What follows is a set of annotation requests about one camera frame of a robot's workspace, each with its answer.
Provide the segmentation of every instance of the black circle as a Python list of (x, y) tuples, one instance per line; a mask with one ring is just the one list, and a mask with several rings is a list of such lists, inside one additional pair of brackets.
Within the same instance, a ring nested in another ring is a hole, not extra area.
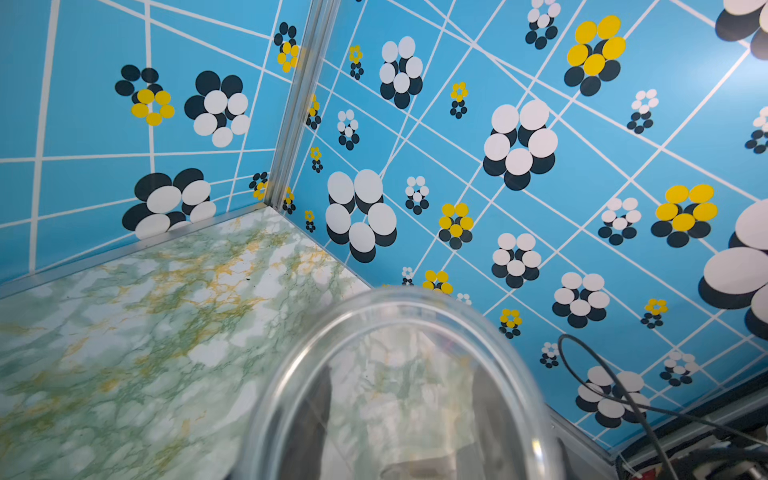
[(221, 80), (219, 76), (210, 70), (202, 71), (194, 81), (194, 86), (197, 92), (204, 97), (213, 90), (218, 90), (221, 87)]
[(125, 65), (120, 69), (120, 74), (128, 81), (136, 81), (141, 76), (138, 67), (134, 65)]
[(130, 97), (134, 93), (135, 88), (134, 84), (130, 83), (128, 80), (120, 80), (118, 83), (114, 84), (114, 90), (118, 95)]
[(582, 67), (570, 67), (565, 72), (564, 80), (568, 87), (575, 87), (584, 80), (584, 69)]
[(586, 77), (582, 82), (579, 89), (581, 90), (581, 94), (585, 97), (591, 97), (592, 95), (596, 94), (600, 90), (600, 78), (597, 77)]
[(160, 74), (152, 67), (147, 67), (141, 71), (141, 80), (146, 81), (148, 84), (153, 84), (158, 79), (160, 79)]
[(237, 75), (228, 75), (221, 81), (221, 91), (224, 92), (227, 98), (241, 93), (243, 91), (243, 81)]

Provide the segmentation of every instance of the white circle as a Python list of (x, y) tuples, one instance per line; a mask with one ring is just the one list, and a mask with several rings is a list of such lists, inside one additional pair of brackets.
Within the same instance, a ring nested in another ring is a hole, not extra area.
[(741, 212), (736, 220), (736, 236), (745, 245), (768, 250), (768, 200), (761, 200)]
[(187, 205), (202, 204), (210, 195), (210, 184), (205, 180), (195, 180), (181, 192), (181, 200)]
[(197, 118), (194, 119), (194, 133), (202, 137), (207, 137), (216, 130), (218, 124), (219, 122), (212, 114), (199, 114)]
[(584, 277), (584, 288), (590, 292), (597, 292), (605, 286), (605, 280), (596, 273), (590, 273)]
[(513, 260), (507, 263), (507, 272), (512, 276), (521, 276), (525, 273), (525, 264), (520, 260)]
[(349, 244), (360, 253), (373, 250), (376, 245), (376, 235), (373, 230), (363, 222), (357, 222), (349, 228)]
[(605, 223), (610, 223), (610, 222), (616, 220), (616, 212), (614, 212), (613, 210), (606, 210), (605, 212), (603, 212), (602, 215), (600, 215), (600, 218)]
[(408, 74), (410, 78), (417, 78), (422, 74), (423, 70), (424, 64), (419, 57), (411, 57), (406, 62), (406, 74)]
[(355, 185), (352, 183), (352, 179), (343, 172), (333, 172), (328, 177), (328, 195), (338, 204), (348, 204), (355, 196)]
[(408, 74), (401, 71), (397, 75), (395, 75), (395, 80), (392, 82), (395, 84), (395, 91), (400, 94), (404, 94), (408, 91), (408, 88), (411, 86), (411, 79), (408, 78)]
[(509, 139), (504, 134), (493, 134), (485, 140), (485, 156), (493, 161), (504, 160), (509, 153)]
[(248, 115), (237, 115), (235, 119), (232, 120), (232, 126), (230, 128), (235, 135), (245, 135), (245, 132), (248, 131), (248, 127), (250, 127), (250, 118), (248, 118)]
[(513, 175), (525, 175), (533, 167), (533, 157), (531, 152), (524, 148), (515, 148), (507, 155), (504, 162), (507, 172)]
[(389, 235), (397, 227), (397, 216), (389, 205), (373, 204), (368, 209), (368, 224), (379, 235)]
[(352, 220), (349, 212), (342, 205), (330, 204), (326, 208), (326, 225), (328, 225), (332, 232), (342, 235), (349, 231)]
[(531, 250), (523, 253), (522, 261), (528, 268), (536, 268), (541, 265), (541, 255)]
[(768, 323), (768, 288), (763, 287), (757, 290), (752, 297), (752, 313), (762, 320), (764, 323)]
[(634, 210), (637, 208), (637, 198), (629, 197), (621, 203), (625, 210)]
[(520, 123), (526, 130), (538, 130), (549, 119), (549, 107), (541, 100), (529, 101), (520, 110)]
[(512, 105), (497, 107), (491, 116), (491, 126), (500, 134), (508, 134), (516, 129), (519, 121), (518, 109)]
[(538, 158), (549, 157), (557, 147), (558, 135), (548, 128), (536, 130), (528, 140), (528, 149), (531, 151), (531, 155)]
[(598, 403), (598, 412), (609, 419), (619, 419), (624, 414), (624, 405), (615, 400), (602, 399)]
[(493, 263), (496, 265), (506, 265), (509, 263), (509, 260), (511, 260), (511, 257), (507, 250), (502, 250), (500, 248), (493, 253)]
[(391, 63), (397, 59), (397, 44), (394, 41), (390, 40), (384, 44), (382, 47), (382, 58), (387, 63)]
[(153, 214), (165, 214), (173, 210), (180, 201), (181, 191), (173, 185), (166, 185), (149, 194), (147, 208)]
[(221, 90), (211, 90), (205, 96), (203, 106), (209, 114), (220, 114), (227, 108), (227, 94)]
[(768, 255), (749, 247), (723, 250), (704, 266), (704, 279), (722, 293), (753, 292), (768, 283)]
[(170, 227), (168, 215), (154, 214), (144, 217), (136, 226), (136, 238), (143, 240), (154, 237), (168, 230), (168, 227)]
[(190, 221), (192, 223), (206, 220), (216, 215), (216, 204), (214, 202), (203, 202), (192, 209)]
[(576, 272), (568, 272), (563, 275), (561, 282), (565, 288), (576, 290), (581, 286), (581, 275)]
[(587, 297), (587, 302), (594, 308), (605, 308), (611, 302), (611, 298), (605, 292), (592, 292)]
[(373, 170), (361, 170), (355, 177), (355, 194), (365, 203), (374, 204), (384, 194), (382, 179)]
[(224, 148), (232, 143), (232, 130), (228, 127), (219, 127), (212, 137), (214, 147)]
[(639, 210), (630, 210), (627, 212), (627, 222), (629, 223), (637, 223), (642, 217), (643, 216)]
[(589, 302), (587, 300), (576, 299), (571, 302), (571, 313), (574, 315), (586, 316), (589, 314), (590, 310), (592, 310), (592, 307), (589, 306)]
[(532, 9), (530, 12), (528, 12), (528, 23), (533, 23), (538, 20), (540, 13), (538, 11), (538, 8)]
[(568, 305), (574, 301), (573, 290), (567, 288), (558, 288), (554, 291), (554, 301), (561, 305)]
[(520, 250), (533, 250), (536, 247), (536, 238), (530, 233), (523, 233), (518, 236), (518, 248)]
[(613, 211), (616, 211), (621, 208), (621, 200), (616, 197), (611, 198), (605, 206)]
[(515, 248), (515, 235), (511, 233), (502, 233), (498, 236), (498, 247), (504, 250)]
[(619, 372), (616, 377), (628, 392), (640, 392), (645, 386), (643, 377), (635, 372)]
[(601, 397), (595, 392), (602, 393), (603, 389), (601, 389), (599, 386), (596, 386), (594, 383), (587, 382), (587, 385), (588, 386), (579, 385), (578, 395), (589, 403), (600, 402), (603, 399), (603, 397)]
[(242, 115), (245, 113), (246, 108), (248, 108), (248, 97), (240, 92), (232, 94), (229, 101), (227, 101), (227, 110), (232, 115)]
[(599, 386), (609, 386), (614, 382), (611, 379), (611, 376), (608, 375), (608, 372), (601, 366), (593, 366), (590, 368), (587, 372), (587, 378), (589, 378), (590, 382)]
[(539, 28), (544, 28), (549, 25), (549, 15), (543, 14), (541, 17), (539, 17), (536, 21), (536, 25), (538, 25)]
[(622, 217), (617, 218), (614, 220), (612, 227), (621, 232), (623, 229), (627, 228), (627, 219)]
[(397, 51), (400, 52), (401, 57), (411, 58), (416, 53), (416, 42), (413, 38), (403, 37), (397, 45)]

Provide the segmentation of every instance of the blue wall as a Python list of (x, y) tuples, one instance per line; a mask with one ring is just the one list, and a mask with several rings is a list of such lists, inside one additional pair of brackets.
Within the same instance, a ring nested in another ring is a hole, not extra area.
[(0, 282), (259, 201), (309, 3), (4, 2)]

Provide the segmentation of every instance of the yellow flower design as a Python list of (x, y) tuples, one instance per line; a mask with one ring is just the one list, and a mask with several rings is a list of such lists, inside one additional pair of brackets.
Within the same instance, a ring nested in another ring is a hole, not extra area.
[(299, 45), (291, 46), (290, 43), (285, 42), (280, 49), (280, 53), (277, 55), (277, 63), (283, 66), (283, 71), (288, 73), (291, 68), (296, 68), (299, 63)]
[(464, 97), (467, 95), (469, 95), (469, 92), (467, 91), (467, 84), (465, 82), (453, 84), (451, 98), (456, 101), (464, 101)]
[(437, 290), (446, 295), (453, 293), (453, 286), (448, 283), (449, 278), (446, 272), (436, 273), (433, 270), (430, 270), (425, 274), (425, 277), (427, 281), (425, 281), (422, 286), (427, 290)]
[(662, 313), (669, 312), (666, 300), (656, 300), (652, 298), (648, 300), (648, 304), (645, 306), (647, 312), (651, 312), (653, 315), (660, 315)]
[(360, 51), (360, 45), (355, 45), (349, 48), (349, 61), (352, 63), (358, 63), (362, 60), (362, 52)]

